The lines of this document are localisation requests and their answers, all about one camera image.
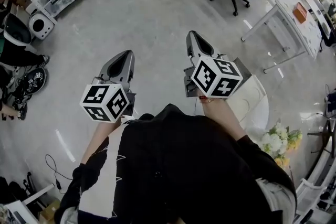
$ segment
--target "white speaker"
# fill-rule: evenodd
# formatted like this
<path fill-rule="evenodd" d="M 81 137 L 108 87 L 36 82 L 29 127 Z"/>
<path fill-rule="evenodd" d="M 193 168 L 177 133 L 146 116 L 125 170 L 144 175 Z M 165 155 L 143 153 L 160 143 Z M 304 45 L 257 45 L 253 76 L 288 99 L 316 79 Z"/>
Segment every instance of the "white speaker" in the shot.
<path fill-rule="evenodd" d="M 45 39 L 53 30 L 54 24 L 42 13 L 36 13 L 29 19 L 29 30 L 38 38 Z"/>

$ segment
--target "sneaker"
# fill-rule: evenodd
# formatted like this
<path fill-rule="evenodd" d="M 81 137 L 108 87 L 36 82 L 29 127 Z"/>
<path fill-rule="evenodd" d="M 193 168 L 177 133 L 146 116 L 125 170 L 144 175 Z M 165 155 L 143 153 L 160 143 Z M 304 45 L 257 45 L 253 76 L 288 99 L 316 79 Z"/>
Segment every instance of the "sneaker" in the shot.
<path fill-rule="evenodd" d="M 22 120 L 22 121 L 25 120 L 26 114 L 27 114 L 27 110 L 28 110 L 27 103 L 23 103 L 22 106 L 21 106 L 21 108 L 19 109 L 19 113 L 20 113 L 20 116 L 18 116 L 19 120 Z"/>
<path fill-rule="evenodd" d="M 7 84 L 6 88 L 9 89 L 13 85 L 14 81 L 15 81 L 15 78 L 12 77 L 11 80 L 10 80 L 10 82 L 9 82 L 9 84 Z"/>
<path fill-rule="evenodd" d="M 47 65 L 47 63 L 49 63 L 50 57 L 47 55 L 43 55 L 43 63 L 40 64 L 39 67 L 45 67 Z"/>

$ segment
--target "white flower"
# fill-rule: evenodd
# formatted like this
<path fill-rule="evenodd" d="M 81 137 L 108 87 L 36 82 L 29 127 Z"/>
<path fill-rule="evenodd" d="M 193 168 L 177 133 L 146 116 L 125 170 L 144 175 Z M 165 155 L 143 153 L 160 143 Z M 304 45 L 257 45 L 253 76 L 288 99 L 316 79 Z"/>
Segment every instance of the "white flower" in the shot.
<path fill-rule="evenodd" d="M 287 145 L 283 145 L 279 149 L 279 154 L 282 155 L 287 151 Z"/>
<path fill-rule="evenodd" d="M 262 136 L 261 144 L 269 144 L 269 143 L 271 143 L 271 137 L 269 133 L 266 133 Z"/>
<path fill-rule="evenodd" d="M 280 149 L 280 147 L 282 146 L 282 141 L 280 139 L 280 137 L 277 134 L 273 134 L 270 136 L 271 138 L 271 151 L 272 152 L 276 152 Z"/>
<path fill-rule="evenodd" d="M 281 137 L 281 139 L 287 139 L 288 134 L 287 134 L 287 130 L 286 129 L 284 129 L 284 130 L 281 131 L 280 137 Z"/>

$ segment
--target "white storage box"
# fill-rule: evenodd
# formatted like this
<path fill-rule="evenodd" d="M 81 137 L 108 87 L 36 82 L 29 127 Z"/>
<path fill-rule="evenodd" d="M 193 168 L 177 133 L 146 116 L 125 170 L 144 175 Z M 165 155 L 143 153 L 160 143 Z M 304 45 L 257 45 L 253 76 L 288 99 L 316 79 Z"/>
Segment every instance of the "white storage box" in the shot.
<path fill-rule="evenodd" d="M 72 0 L 50 0 L 44 8 L 47 12 L 52 14 L 53 16 L 56 16 L 63 10 L 67 5 L 69 5 L 72 2 Z"/>

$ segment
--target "table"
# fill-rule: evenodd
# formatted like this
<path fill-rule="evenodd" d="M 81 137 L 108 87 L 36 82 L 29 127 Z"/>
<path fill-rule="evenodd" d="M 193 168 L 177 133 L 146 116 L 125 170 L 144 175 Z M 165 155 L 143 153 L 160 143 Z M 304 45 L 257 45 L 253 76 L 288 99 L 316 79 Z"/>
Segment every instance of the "table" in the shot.
<path fill-rule="evenodd" d="M 317 4 L 315 3 L 314 0 L 306 0 L 306 2 L 308 3 L 309 7 L 311 8 L 311 10 L 313 11 L 313 13 L 315 14 L 318 22 L 322 26 L 322 29 L 323 29 L 326 37 L 329 39 L 330 33 L 331 33 L 331 29 L 330 29 L 330 27 L 328 25 L 327 20 L 325 19 L 324 15 L 322 14 L 321 10 L 319 9 L 319 7 L 317 6 Z"/>
<path fill-rule="evenodd" d="M 312 15 L 309 13 L 307 14 L 307 20 L 303 24 L 297 20 L 292 11 L 298 2 L 302 3 L 301 0 L 275 0 L 274 7 L 271 8 L 271 10 L 259 22 L 257 22 L 257 24 L 252 27 L 250 31 L 241 37 L 241 40 L 245 41 L 256 30 L 258 30 L 259 27 L 269 22 L 270 19 L 272 19 L 274 16 L 278 16 L 280 17 L 280 22 L 283 24 L 284 28 L 290 29 L 290 31 L 287 32 L 293 37 L 293 39 L 296 41 L 296 44 L 304 48 L 304 51 L 298 51 L 294 56 L 282 61 L 281 63 L 264 69 L 264 73 L 267 73 L 272 69 L 278 69 L 279 67 L 290 61 L 293 61 L 302 55 L 309 54 L 313 59 L 316 59 L 322 38 L 321 31 Z"/>

